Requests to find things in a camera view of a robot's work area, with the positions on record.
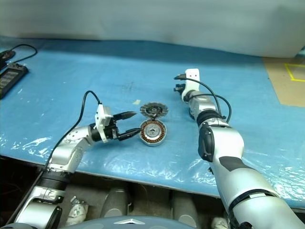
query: metal gear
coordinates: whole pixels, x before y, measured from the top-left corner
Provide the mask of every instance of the metal gear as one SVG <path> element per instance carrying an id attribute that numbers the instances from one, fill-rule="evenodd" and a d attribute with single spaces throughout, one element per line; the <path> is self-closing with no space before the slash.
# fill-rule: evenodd
<path id="1" fill-rule="evenodd" d="M 148 146 L 159 145 L 166 136 L 166 126 L 157 120 L 146 120 L 141 123 L 140 139 Z"/>
<path id="2" fill-rule="evenodd" d="M 166 116 L 168 113 L 168 108 L 162 103 L 146 103 L 141 106 L 140 112 L 146 117 L 155 119 L 157 117 Z"/>

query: black cable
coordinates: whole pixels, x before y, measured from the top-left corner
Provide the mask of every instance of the black cable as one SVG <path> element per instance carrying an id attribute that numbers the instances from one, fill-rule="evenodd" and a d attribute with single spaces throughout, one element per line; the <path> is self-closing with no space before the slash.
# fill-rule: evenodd
<path id="1" fill-rule="evenodd" d="M 18 45 L 16 45 L 15 47 L 13 47 L 13 48 L 11 48 L 10 50 L 8 50 L 6 53 L 8 53 L 8 52 L 10 52 L 10 51 L 13 51 L 14 49 L 16 49 L 16 48 L 18 48 L 18 47 L 20 47 L 20 46 L 27 46 L 27 47 L 30 47 L 30 48 L 32 48 L 33 50 L 34 50 L 34 53 L 33 54 L 31 54 L 31 55 L 29 55 L 29 56 L 26 56 L 26 57 L 24 57 L 24 58 L 21 58 L 21 59 L 19 59 L 19 60 L 16 60 L 16 61 L 14 61 L 13 63 L 17 63 L 17 62 L 19 62 L 19 61 L 23 61 L 23 60 L 26 60 L 26 59 L 28 59 L 28 58 L 30 58 L 30 57 L 33 57 L 33 56 L 35 56 L 36 54 L 37 54 L 37 49 L 34 47 L 34 46 L 32 46 L 32 45 L 29 45 L 29 44 L 18 44 Z"/>
<path id="2" fill-rule="evenodd" d="M 47 169 L 48 164 L 52 158 L 53 152 L 54 150 L 57 148 L 57 146 L 61 143 L 61 141 L 68 135 L 69 132 L 71 132 L 71 130 L 73 130 L 81 121 L 81 118 L 83 116 L 84 113 L 84 109 L 85 109 L 85 104 L 86 104 L 86 98 L 87 95 L 91 93 L 95 99 L 97 100 L 98 104 L 102 104 L 99 100 L 99 98 L 97 97 L 97 95 L 93 92 L 93 91 L 86 91 L 86 93 L 84 94 L 84 97 L 82 99 L 82 104 L 81 104 L 81 113 L 80 116 L 78 118 L 78 120 L 76 121 L 76 123 L 60 138 L 60 140 L 55 144 L 54 148 L 52 149 L 49 158 L 46 162 L 46 164 L 43 167 L 43 170 L 38 174 L 36 180 L 33 182 L 32 186 L 30 187 L 30 189 L 28 190 L 28 192 L 26 193 L 26 195 L 24 196 L 24 198 L 22 199 L 22 201 L 20 202 L 20 204 L 17 206 L 16 210 L 14 211 L 14 213 L 11 215 L 11 217 L 9 218 L 9 220 L 7 221 L 7 224 L 12 223 L 13 220 L 17 217 L 17 214 L 19 213 L 20 209 L 22 208 L 22 206 L 24 205 L 24 203 L 26 202 L 26 200 L 28 199 L 29 195 L 31 194 L 33 188 L 37 185 L 39 179 L 41 178 L 43 172 Z"/>
<path id="3" fill-rule="evenodd" d="M 190 79 L 190 78 L 179 78 L 179 76 L 178 76 L 178 77 L 175 77 L 175 79 L 177 79 L 177 80 L 190 80 L 190 81 L 194 81 L 194 82 L 196 82 L 196 83 L 201 84 L 201 85 L 202 85 L 203 87 L 205 87 L 206 89 L 208 89 L 208 90 L 210 91 L 210 93 L 212 94 L 212 96 L 214 97 L 214 99 L 215 99 L 215 102 L 216 102 L 216 105 L 217 105 L 217 110 L 218 110 L 219 115 L 222 116 L 222 114 L 221 114 L 221 108 L 220 108 L 220 105 L 219 105 L 217 96 L 215 95 L 215 93 L 213 92 L 213 90 L 212 90 L 208 85 L 206 85 L 205 83 L 202 83 L 201 81 L 194 80 L 194 79 Z"/>
<path id="4" fill-rule="evenodd" d="M 213 96 L 212 94 L 195 94 L 195 95 L 193 95 L 193 96 L 191 96 L 191 97 L 189 98 L 189 101 L 190 101 L 191 99 L 195 98 L 195 97 L 204 96 L 204 95 Z M 227 120 L 226 120 L 226 122 L 228 123 L 228 122 L 230 121 L 230 119 L 231 119 L 232 107 L 231 107 L 230 103 L 229 103 L 224 97 L 222 97 L 222 96 L 220 96 L 220 95 L 217 95 L 217 94 L 216 94 L 215 96 L 218 97 L 218 98 L 220 98 L 220 99 L 222 99 L 222 100 L 227 104 L 227 106 L 228 106 L 228 108 L 229 108 L 229 115 L 228 115 Z"/>

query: black power strip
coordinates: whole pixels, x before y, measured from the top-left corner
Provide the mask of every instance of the black power strip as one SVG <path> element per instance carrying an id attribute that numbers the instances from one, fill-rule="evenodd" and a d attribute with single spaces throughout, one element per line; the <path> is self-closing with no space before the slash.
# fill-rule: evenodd
<path id="1" fill-rule="evenodd" d="M 10 63 L 0 74 L 0 99 L 28 72 L 27 67 L 14 62 Z"/>

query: table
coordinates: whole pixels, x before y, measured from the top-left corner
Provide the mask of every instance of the table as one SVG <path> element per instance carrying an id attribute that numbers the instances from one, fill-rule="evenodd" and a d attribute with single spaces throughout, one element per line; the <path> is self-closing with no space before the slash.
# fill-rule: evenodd
<path id="1" fill-rule="evenodd" d="M 147 147 L 137 136 L 97 143 L 78 171 L 219 196 L 208 163 L 197 153 L 196 123 L 173 92 L 178 83 L 173 77 L 199 68 L 201 80 L 232 105 L 230 124 L 244 138 L 245 164 L 260 171 L 291 207 L 305 208 L 305 109 L 279 103 L 261 58 L 157 42 L 7 37 L 0 38 L 0 51 L 19 43 L 34 45 L 39 53 L 25 61 L 30 73 L 1 100 L 1 155 L 44 164 L 77 120 L 87 90 L 112 114 L 158 101 L 169 107 L 161 118 L 168 128 L 163 144 Z M 20 48 L 18 57 L 29 53 Z M 90 98 L 81 125 L 92 123 L 95 111 Z M 124 131 L 144 120 L 138 114 L 118 127 Z"/>

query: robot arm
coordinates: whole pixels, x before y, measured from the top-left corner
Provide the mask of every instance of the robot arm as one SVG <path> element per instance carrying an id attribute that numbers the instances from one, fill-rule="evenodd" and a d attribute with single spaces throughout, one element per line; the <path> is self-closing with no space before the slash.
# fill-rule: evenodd
<path id="1" fill-rule="evenodd" d="M 72 129 L 54 149 L 46 170 L 32 189 L 15 223 L 25 223 L 37 229 L 57 228 L 61 217 L 61 208 L 57 204 L 63 201 L 66 186 L 85 150 L 97 141 L 122 141 L 139 133 L 140 129 L 134 128 L 120 134 L 116 126 L 118 120 L 135 114 L 124 112 L 112 116 L 108 107 L 99 104 L 95 123 Z"/>
<path id="2" fill-rule="evenodd" d="M 198 153 L 210 163 L 231 224 L 236 228 L 304 229 L 305 225 L 266 179 L 243 163 L 241 135 L 218 114 L 208 96 L 194 96 L 201 94 L 199 84 L 187 79 L 199 81 L 199 70 L 188 69 L 175 79 L 186 80 L 174 91 L 188 103 L 190 115 L 198 124 Z"/>

